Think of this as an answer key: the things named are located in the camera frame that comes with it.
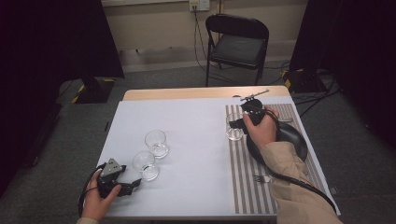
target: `clear glass cup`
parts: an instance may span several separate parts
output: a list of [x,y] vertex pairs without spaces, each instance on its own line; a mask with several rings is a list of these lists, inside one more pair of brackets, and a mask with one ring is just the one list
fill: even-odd
[[241,113],[231,113],[227,116],[226,119],[226,134],[228,139],[232,141],[238,141],[244,135],[244,131],[242,129],[234,129],[230,126],[230,121],[236,121],[242,118]]
[[149,132],[145,138],[148,149],[154,154],[155,158],[165,157],[169,152],[169,146],[166,144],[166,134],[160,130]]
[[132,166],[142,175],[142,179],[150,181],[155,179],[160,172],[154,163],[154,154],[150,151],[141,151],[134,156]]

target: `wooden table edge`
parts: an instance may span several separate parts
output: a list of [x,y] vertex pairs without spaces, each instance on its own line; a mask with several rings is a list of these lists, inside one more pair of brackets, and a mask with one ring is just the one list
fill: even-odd
[[246,97],[266,90],[268,92],[262,96],[290,96],[289,90],[285,86],[209,87],[129,90],[125,92],[122,101],[221,98],[235,95]]

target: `beige sleeve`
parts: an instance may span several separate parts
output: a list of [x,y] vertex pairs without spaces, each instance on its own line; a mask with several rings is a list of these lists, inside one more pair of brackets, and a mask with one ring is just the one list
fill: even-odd
[[[292,143],[270,143],[260,152],[272,171],[309,183],[305,164]],[[315,192],[276,178],[270,183],[270,192],[277,202],[277,223],[341,223],[332,207]]]
[[81,217],[77,220],[77,224],[99,224],[99,222],[89,217]]

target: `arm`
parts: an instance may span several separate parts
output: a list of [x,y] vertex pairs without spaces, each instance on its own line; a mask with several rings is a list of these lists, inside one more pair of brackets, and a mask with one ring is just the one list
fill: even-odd
[[[267,106],[278,117],[279,113]],[[268,116],[254,126],[248,115],[244,122],[253,142],[260,149],[265,164],[274,172],[309,183],[305,164],[297,156],[294,145],[276,142],[276,125]],[[319,195],[287,181],[273,178],[270,192],[277,203],[278,223],[341,223],[332,207]]]
[[117,185],[105,199],[100,197],[99,189],[97,188],[97,177],[101,172],[97,171],[87,186],[84,209],[77,224],[98,224],[120,192],[121,185]]

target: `chair backrest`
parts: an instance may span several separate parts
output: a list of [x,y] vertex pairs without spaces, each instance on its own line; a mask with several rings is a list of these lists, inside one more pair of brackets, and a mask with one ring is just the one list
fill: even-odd
[[261,21],[253,18],[215,14],[206,19],[205,25],[210,37],[210,32],[265,39],[267,41],[269,37],[268,28]]

